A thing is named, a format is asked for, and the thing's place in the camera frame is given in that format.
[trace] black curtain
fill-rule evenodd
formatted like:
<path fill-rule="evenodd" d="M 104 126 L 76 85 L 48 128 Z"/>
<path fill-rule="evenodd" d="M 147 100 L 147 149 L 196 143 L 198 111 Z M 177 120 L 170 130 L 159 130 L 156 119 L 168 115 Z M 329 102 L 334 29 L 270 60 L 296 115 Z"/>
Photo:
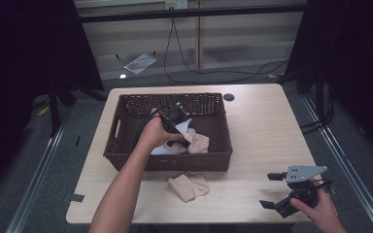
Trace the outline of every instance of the black curtain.
<path fill-rule="evenodd" d="M 50 23 L 77 15 L 72 0 L 0 1 L 0 174 L 50 79 L 103 89 L 82 25 Z"/>

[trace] brown woven basket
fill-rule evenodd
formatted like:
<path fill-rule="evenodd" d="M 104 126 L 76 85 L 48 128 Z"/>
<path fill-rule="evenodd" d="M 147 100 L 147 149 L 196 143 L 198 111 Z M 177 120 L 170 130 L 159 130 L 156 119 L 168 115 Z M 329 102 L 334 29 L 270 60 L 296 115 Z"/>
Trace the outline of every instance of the brown woven basket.
<path fill-rule="evenodd" d="M 132 152 L 135 134 L 152 108 L 181 103 L 196 133 L 210 138 L 208 153 L 151 155 L 146 171 L 226 171 L 232 154 L 220 93 L 133 94 L 119 97 L 104 155 L 120 170 Z"/>

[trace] small round object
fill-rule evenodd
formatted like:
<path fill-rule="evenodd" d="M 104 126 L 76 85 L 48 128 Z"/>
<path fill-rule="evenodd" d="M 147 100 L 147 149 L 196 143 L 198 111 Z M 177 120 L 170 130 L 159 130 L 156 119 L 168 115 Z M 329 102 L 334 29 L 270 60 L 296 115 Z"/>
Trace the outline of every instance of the small round object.
<path fill-rule="evenodd" d="M 223 95 L 223 99 L 226 101 L 232 101 L 235 99 L 235 96 L 233 94 L 227 93 Z"/>

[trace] table top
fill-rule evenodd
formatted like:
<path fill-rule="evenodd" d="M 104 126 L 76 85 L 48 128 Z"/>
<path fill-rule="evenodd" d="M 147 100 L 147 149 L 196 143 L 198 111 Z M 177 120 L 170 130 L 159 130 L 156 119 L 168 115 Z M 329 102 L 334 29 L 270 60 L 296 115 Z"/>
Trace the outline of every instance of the table top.
<path fill-rule="evenodd" d="M 282 87 L 278 84 L 195 85 L 113 89 L 100 118 L 75 193 L 84 201 L 71 202 L 66 219 L 91 223 L 96 208 L 118 173 L 103 156 L 121 94 L 231 93 L 224 101 L 233 153 L 227 172 L 204 174 L 210 191 L 184 203 L 167 182 L 180 172 L 145 172 L 133 223 L 290 223 L 308 221 L 297 213 L 282 218 L 263 209 L 259 200 L 278 202 L 288 196 L 285 182 L 271 182 L 268 173 L 285 172 L 289 165 L 314 166 Z"/>

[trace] human hand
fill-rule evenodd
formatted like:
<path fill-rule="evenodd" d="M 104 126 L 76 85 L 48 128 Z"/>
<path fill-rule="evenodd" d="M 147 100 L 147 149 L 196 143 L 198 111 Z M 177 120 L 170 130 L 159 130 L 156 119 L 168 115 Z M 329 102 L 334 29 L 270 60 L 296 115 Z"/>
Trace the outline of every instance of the human hand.
<path fill-rule="evenodd" d="M 315 186 L 319 185 L 315 179 L 311 179 L 311 182 L 313 182 Z M 347 232 L 339 221 L 334 205 L 332 204 L 331 198 L 328 194 L 326 194 L 322 188 L 317 190 L 317 194 L 319 203 L 314 209 L 296 198 L 290 199 L 290 203 L 293 207 L 308 216 L 321 232 Z"/>
<path fill-rule="evenodd" d="M 162 120 L 159 114 L 156 113 L 153 118 L 145 126 L 139 142 L 137 144 L 141 147 L 146 147 L 149 150 L 153 150 L 164 144 L 167 141 L 180 141 L 184 138 L 182 134 L 173 134 L 165 131 L 162 125 Z"/>

